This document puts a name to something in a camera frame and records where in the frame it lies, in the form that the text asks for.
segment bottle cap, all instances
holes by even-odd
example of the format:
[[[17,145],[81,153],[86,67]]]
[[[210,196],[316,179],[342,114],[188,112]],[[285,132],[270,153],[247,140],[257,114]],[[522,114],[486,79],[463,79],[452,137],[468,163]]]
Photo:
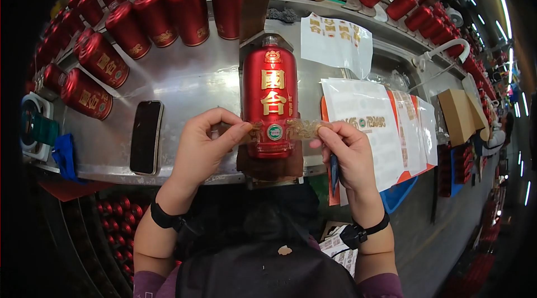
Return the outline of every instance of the bottle cap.
[[[263,46],[265,46],[265,45],[276,45],[276,46],[278,46],[278,38],[276,38],[275,36],[266,36],[263,39]]]

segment sticker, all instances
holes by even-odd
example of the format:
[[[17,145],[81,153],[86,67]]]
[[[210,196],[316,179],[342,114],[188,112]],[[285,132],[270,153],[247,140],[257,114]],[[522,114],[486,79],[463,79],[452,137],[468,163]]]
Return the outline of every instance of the sticker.
[[[280,125],[273,124],[267,129],[267,136],[271,140],[279,140],[284,135],[284,130]]]

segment smartphone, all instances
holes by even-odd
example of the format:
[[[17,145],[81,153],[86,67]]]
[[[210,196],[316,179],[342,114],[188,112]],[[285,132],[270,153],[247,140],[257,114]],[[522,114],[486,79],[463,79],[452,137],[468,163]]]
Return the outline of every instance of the smartphone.
[[[131,140],[131,171],[136,174],[157,173],[158,135],[163,105],[160,101],[142,101],[136,108]]]

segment blue cloth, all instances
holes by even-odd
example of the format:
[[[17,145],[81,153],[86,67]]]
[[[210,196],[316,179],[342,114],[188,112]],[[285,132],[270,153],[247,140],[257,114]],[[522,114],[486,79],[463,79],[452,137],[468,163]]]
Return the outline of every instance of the blue cloth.
[[[78,179],[75,173],[72,134],[67,133],[56,138],[54,149],[52,150],[52,158],[60,167],[62,177],[66,180],[76,181],[79,184],[86,184],[86,181]]]

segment wrist strap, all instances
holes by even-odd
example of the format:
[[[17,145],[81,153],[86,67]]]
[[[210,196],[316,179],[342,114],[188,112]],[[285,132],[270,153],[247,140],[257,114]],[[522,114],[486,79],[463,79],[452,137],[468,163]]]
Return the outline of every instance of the wrist strap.
[[[354,219],[352,220],[353,225],[349,225],[343,229],[339,234],[339,237],[349,248],[357,249],[360,243],[367,241],[367,236],[380,232],[382,229],[388,226],[390,222],[390,216],[386,211],[384,211],[384,217],[379,224],[374,225],[370,228],[363,228],[360,226]]]
[[[159,227],[167,229],[175,227],[181,216],[166,214],[154,199],[153,202],[151,202],[151,218]]]

